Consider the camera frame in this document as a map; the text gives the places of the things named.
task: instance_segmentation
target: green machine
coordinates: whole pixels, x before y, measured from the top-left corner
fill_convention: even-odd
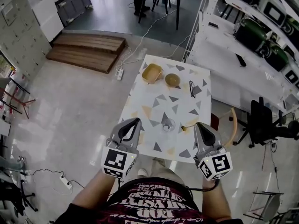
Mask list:
[[[245,47],[258,55],[260,55],[258,52],[267,39],[267,35],[261,25],[249,18],[243,18],[235,25],[234,36]]]
[[[265,60],[277,71],[281,71],[289,63],[289,58],[284,50],[274,42],[268,41],[264,46],[263,53]]]

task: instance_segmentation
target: clear glass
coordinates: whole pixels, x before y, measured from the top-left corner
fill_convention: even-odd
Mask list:
[[[172,119],[165,119],[161,124],[165,132],[171,132],[176,127],[176,124]]]

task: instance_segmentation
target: gray floor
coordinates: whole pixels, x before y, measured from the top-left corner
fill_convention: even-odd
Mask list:
[[[153,0],[146,0],[146,6],[152,7]],[[147,37],[179,45],[190,33],[201,0],[181,0],[179,28],[176,30],[176,12],[156,22]],[[153,12],[146,12],[147,17],[138,24],[134,13],[133,0],[92,0],[93,10],[87,10],[66,29],[100,30],[143,36],[151,24],[165,13],[164,4],[159,2]],[[176,5],[172,4],[169,13]]]
[[[134,50],[140,37],[125,37]],[[137,59],[140,50],[144,48],[147,48],[147,54],[166,56],[173,52],[175,46],[145,38],[130,61]],[[183,49],[179,48],[173,59],[180,60],[182,52]],[[125,65],[123,79],[119,82],[114,71],[106,75],[47,61],[28,88],[37,98],[30,107],[30,119],[17,114],[13,120],[10,135],[5,142],[8,146],[5,149],[6,158],[15,161],[22,155],[26,157],[27,169],[31,172],[40,168],[62,170],[68,180],[76,180],[86,185],[101,167],[103,141],[118,122],[141,64],[142,61],[138,61]],[[218,117],[229,109],[228,105],[212,100],[212,112]],[[229,138],[232,122],[227,117],[220,121],[219,132],[223,140]],[[238,140],[242,133],[242,127],[239,126],[235,140]],[[243,213],[249,209],[261,208],[266,203],[266,196],[255,196],[252,192],[278,191],[270,146],[266,146],[265,152],[265,146],[257,145],[249,149],[249,143],[247,136],[240,145],[228,148],[234,170],[221,179],[232,217],[241,218],[244,224],[252,223],[252,218],[244,217]],[[272,155],[278,168],[279,188],[284,193],[279,211],[284,212],[287,208],[294,207],[299,199],[299,146],[297,141],[291,139],[280,139],[277,145],[277,151]],[[125,182],[136,178],[139,168],[145,168],[150,173],[151,162],[152,157],[141,155]],[[202,174],[194,164],[178,162],[174,171],[187,186],[201,187]],[[20,182],[19,173],[11,174],[16,182]],[[59,174],[46,171],[26,177],[25,190],[36,193],[36,197],[31,200],[39,209],[34,213],[26,208],[26,215],[35,224],[56,220],[81,190],[77,184],[74,183],[73,186],[73,192],[70,192],[59,180]],[[193,194],[194,201],[201,209],[202,193]]]

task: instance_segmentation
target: geometric patterned tablecloth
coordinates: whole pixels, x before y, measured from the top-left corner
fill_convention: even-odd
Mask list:
[[[142,79],[142,72],[151,63],[162,67],[163,78],[154,84]],[[180,84],[170,88],[165,83],[169,73],[180,77]],[[194,82],[194,94],[190,94],[189,81]],[[210,71],[186,63],[157,56],[146,55],[132,86],[119,122],[139,117],[142,122],[138,150],[141,154],[163,159],[194,163],[196,154],[193,128],[182,131],[181,126],[200,121],[211,122]],[[173,119],[175,129],[165,132],[161,122]]]

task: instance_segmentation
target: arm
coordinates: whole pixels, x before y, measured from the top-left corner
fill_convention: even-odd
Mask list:
[[[114,181],[115,177],[106,175],[100,170],[72,203],[86,209],[95,209],[103,205],[108,199]]]
[[[214,181],[207,181],[203,177],[202,187],[208,189],[214,186]],[[216,222],[231,219],[230,209],[224,195],[221,182],[212,191],[203,192],[202,213],[213,218]]]

